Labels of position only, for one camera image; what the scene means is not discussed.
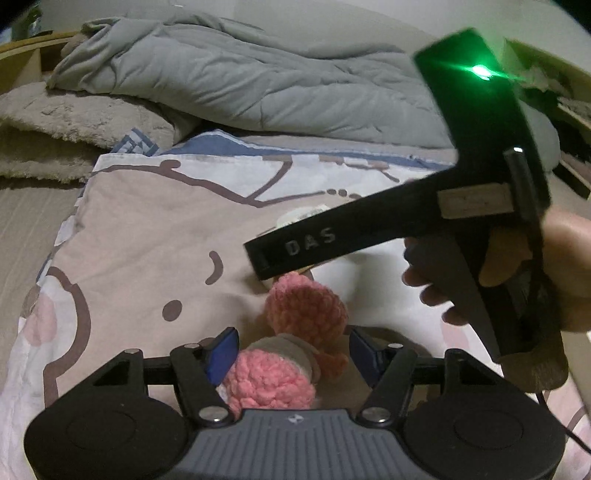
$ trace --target white label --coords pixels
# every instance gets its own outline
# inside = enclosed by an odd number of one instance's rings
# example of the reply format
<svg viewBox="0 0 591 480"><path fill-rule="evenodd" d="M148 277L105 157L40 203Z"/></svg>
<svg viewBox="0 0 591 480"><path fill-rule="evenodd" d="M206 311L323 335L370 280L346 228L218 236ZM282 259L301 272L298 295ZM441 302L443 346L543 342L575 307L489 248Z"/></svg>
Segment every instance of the white label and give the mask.
<svg viewBox="0 0 591 480"><path fill-rule="evenodd" d="M514 211L507 183L486 183L437 192L442 218L458 219Z"/></svg>

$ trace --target bed sheet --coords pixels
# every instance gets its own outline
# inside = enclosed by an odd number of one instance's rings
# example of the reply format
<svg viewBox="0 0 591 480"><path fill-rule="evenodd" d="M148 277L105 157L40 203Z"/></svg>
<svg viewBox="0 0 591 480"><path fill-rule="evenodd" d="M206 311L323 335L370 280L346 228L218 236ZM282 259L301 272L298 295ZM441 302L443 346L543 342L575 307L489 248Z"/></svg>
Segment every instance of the bed sheet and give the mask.
<svg viewBox="0 0 591 480"><path fill-rule="evenodd" d="M244 345L270 334L261 319L267 289L252 273L244 242L285 215L341 205L430 173L326 153L101 156L20 318L0 396L0 477L33 479L22 449L27 424L123 349L168 355L227 326L238 328ZM350 324L394 332L433 356L462 348L499 371L469 326L442 323L445 306L430 309L403 285L403 250L402 241L391 241L311 273L342 298ZM346 351L345 337L340 346ZM319 402L354 410L367 393L349 365L338 382L319 385ZM150 394L177 407L170 388ZM571 379L548 404L591 440ZM569 442L555 478L588 479L590 467Z"/></svg>

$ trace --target gray comforter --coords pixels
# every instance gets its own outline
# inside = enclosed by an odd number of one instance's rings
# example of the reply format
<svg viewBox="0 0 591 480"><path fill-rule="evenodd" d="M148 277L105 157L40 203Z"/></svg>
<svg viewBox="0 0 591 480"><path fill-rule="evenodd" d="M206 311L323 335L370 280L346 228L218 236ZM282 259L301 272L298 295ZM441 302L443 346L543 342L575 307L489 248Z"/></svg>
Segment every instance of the gray comforter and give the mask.
<svg viewBox="0 0 591 480"><path fill-rule="evenodd" d="M393 46L296 45L187 11L83 32L50 87L137 96L246 130L452 146L412 60Z"/></svg>

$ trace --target cartoon face print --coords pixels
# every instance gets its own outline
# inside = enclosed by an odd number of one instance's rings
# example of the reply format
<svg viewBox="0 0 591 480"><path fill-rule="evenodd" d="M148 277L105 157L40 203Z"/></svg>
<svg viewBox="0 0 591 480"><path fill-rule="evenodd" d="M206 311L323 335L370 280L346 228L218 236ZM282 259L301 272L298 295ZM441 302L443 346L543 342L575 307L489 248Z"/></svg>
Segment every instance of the cartoon face print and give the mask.
<svg viewBox="0 0 591 480"><path fill-rule="evenodd" d="M302 187L297 161L259 160L266 176L258 183L249 165L240 171L233 162L195 178L192 166L180 163L112 165L91 179L77 213L80 229L53 262L83 292L90 313L87 344L56 380L60 395L126 348L164 356L227 326L238 328L244 345L272 335L260 318L267 289L243 244L291 210L351 201L364 173L352 168L332 184L311 178ZM372 173L380 178L374 188L392 185ZM232 187L230 177L240 182ZM158 395L174 403L172 392Z"/></svg>

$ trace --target fluffy beige blanket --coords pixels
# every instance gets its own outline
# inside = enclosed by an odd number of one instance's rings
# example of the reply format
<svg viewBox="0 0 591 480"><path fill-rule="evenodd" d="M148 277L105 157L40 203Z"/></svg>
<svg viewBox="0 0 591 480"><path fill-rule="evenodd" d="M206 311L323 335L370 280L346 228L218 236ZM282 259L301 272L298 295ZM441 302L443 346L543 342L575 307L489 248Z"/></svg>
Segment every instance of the fluffy beige blanket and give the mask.
<svg viewBox="0 0 591 480"><path fill-rule="evenodd" d="M144 100L30 83L0 96L0 176L86 180L98 156L132 128L168 149L198 122Z"/></svg>

